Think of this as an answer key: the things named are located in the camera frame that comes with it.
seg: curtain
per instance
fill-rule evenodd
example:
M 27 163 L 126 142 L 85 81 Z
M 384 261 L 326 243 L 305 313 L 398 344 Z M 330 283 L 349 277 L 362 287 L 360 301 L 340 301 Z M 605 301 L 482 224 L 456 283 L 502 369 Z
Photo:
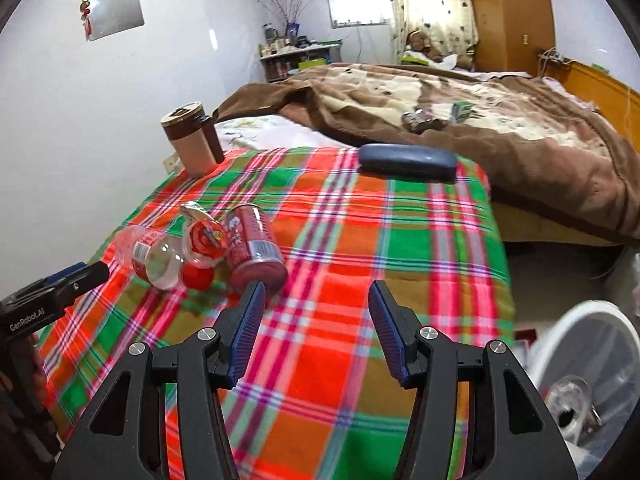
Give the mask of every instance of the curtain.
M 394 14 L 394 47 L 402 56 L 412 30 L 427 33 L 442 54 L 464 54 L 478 42 L 471 0 L 391 0 Z

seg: red can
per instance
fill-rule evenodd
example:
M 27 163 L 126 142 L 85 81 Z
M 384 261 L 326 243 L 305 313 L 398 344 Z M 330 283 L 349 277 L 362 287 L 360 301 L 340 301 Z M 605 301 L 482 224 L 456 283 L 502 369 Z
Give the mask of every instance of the red can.
M 243 292 L 247 283 L 256 281 L 271 294 L 280 290 L 289 273 L 265 212 L 254 204 L 236 206 L 226 214 L 224 227 L 231 286 Z

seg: wall outlet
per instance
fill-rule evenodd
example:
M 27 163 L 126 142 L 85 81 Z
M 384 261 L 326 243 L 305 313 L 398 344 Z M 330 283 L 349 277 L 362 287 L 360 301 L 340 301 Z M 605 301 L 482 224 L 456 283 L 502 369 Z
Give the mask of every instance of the wall outlet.
M 174 153 L 171 156 L 168 156 L 164 162 L 162 163 L 162 165 L 164 166 L 167 174 L 171 175 L 174 170 L 176 165 L 178 164 L 178 161 L 180 161 L 180 157 L 178 156 L 177 153 Z

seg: plaid blanket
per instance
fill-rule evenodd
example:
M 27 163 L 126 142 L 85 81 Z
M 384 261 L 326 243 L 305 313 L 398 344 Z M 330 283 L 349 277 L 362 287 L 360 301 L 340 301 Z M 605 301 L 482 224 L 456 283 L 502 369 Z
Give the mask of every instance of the plaid blanket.
M 180 234 L 178 204 L 213 216 L 243 202 L 273 219 L 290 277 L 267 306 L 247 374 L 221 392 L 234 456 L 251 478 L 391 478 L 414 392 L 391 378 L 367 309 L 372 280 L 455 340 L 511 339 L 514 309 L 488 183 L 463 158 L 455 184 L 358 172 L 353 148 L 231 152 L 215 174 L 165 181 L 126 224 Z M 210 326 L 238 296 L 163 293 L 96 254 L 110 280 L 50 326 L 40 351 L 51 410 L 63 436 L 114 362 L 136 340 L 174 344 Z M 167 391 L 172 476 L 181 478 L 175 389 Z M 466 391 L 460 388 L 452 474 L 463 460 Z

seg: silver bolt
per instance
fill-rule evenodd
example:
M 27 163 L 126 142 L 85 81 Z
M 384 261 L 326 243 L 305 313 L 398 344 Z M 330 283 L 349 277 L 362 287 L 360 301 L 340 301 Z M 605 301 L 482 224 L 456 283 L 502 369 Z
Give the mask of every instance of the silver bolt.
M 438 337 L 438 331 L 433 326 L 423 326 L 420 329 L 420 336 L 425 339 L 436 339 Z
M 201 341 L 209 341 L 216 336 L 216 331 L 212 328 L 203 328 L 198 330 L 198 339 Z
M 507 345 L 505 345 L 502 341 L 498 341 L 494 339 L 489 343 L 489 348 L 492 352 L 497 354 L 504 354 L 507 351 Z
M 140 355 L 145 351 L 145 344 L 138 341 L 137 343 L 133 343 L 129 347 L 129 353 L 131 355 Z

